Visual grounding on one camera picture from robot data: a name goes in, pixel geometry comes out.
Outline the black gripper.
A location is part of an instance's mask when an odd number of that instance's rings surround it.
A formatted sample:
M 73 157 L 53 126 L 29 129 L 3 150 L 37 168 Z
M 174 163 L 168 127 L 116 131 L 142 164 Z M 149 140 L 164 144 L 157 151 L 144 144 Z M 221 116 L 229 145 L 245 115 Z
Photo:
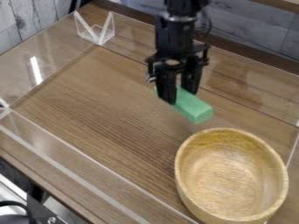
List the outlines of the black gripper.
M 145 58 L 149 82 L 154 81 L 157 96 L 170 105 L 176 103 L 176 74 L 181 88 L 196 94 L 201 70 L 208 64 L 208 44 L 194 44 L 197 13 L 176 15 L 162 12 L 154 23 L 154 53 Z

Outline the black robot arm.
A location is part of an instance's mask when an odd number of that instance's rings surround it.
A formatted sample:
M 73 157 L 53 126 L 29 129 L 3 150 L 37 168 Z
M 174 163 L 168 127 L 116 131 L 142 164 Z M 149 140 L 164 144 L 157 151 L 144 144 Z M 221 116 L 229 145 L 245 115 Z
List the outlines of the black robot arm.
M 157 96 L 169 104 L 176 103 L 176 76 L 181 88 L 196 94 L 201 70 L 208 65 L 208 44 L 193 43 L 197 13 L 209 0 L 164 0 L 165 11 L 154 20 L 154 53 L 145 58 L 146 77 L 154 82 Z

